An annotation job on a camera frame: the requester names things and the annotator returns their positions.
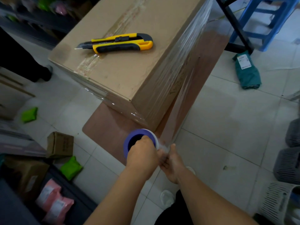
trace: plastic basket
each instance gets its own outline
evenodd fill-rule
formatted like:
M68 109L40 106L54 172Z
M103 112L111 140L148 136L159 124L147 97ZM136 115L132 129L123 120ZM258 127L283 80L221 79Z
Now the plastic basket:
M292 190L299 185L273 181L268 183L262 192L259 213L275 225L284 225Z
M278 181L300 185L300 147L283 149L278 153L273 173Z
M300 147L300 118L291 121L285 136L285 142L290 148Z

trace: white shipping label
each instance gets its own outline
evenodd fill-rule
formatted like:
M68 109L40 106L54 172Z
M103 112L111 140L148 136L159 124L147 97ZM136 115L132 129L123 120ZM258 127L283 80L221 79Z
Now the white shipping label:
M45 218L43 219L45 222L49 224L56 224L56 220L62 211L63 207L65 205L65 202L61 200L56 200L52 204L50 211L46 214Z
M51 186L45 186L42 190L42 192L40 193L39 197L36 199L36 204L40 207L43 206L43 204L46 202L46 200L49 197L49 194L54 190L53 187Z
M246 68L250 68L252 65L247 57L247 55L241 55L237 57L238 63L240 64L242 70Z
M35 184L35 181L36 181L37 177L38 177L37 175L31 176L31 178L29 179L29 182L28 182L28 184L26 186L25 193L27 193L30 190L32 190L32 187Z

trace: person's hand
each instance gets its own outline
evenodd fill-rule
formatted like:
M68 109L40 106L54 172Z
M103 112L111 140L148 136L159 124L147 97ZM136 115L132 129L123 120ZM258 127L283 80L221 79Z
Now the person's hand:
M126 168L148 180L159 165L162 153L156 150L148 136L142 136L129 150Z
M170 147L170 152L167 154L162 150L159 150L161 153L161 164L159 167L166 174L170 182L178 184L178 173L181 169L186 169L181 156L176 151L176 145L172 144Z

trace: black metal frame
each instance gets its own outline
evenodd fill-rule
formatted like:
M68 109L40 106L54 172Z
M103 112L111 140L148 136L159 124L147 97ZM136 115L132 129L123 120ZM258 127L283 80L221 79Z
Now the black metal frame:
M233 12L231 11L231 9L229 7L230 4L234 3L237 0L216 0L216 1L219 4L222 11L224 12L227 19L229 20L233 29L240 37L242 43L244 44L244 46L243 46L243 45L237 45L237 44L229 42L227 44L227 46L225 47L225 50L231 51L234 53L242 53L247 50L249 54L252 54L254 47L253 47L252 43L250 42L248 36L244 32L242 26L240 25L240 23L238 22L238 20L236 19L235 15L233 14Z

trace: shoe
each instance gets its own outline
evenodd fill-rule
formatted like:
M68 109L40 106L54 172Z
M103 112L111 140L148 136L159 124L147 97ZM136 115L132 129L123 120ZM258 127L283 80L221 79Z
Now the shoe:
M160 195L161 203L165 209L169 208L175 202L175 196L169 190L162 191Z
M196 172L194 171L193 168L191 168L190 166L187 166L186 168L188 168L194 175L196 175Z
M49 81L52 77L53 68L51 65L46 65L46 68L48 69L48 72L46 74L44 74L41 77L41 79L43 79L44 81Z

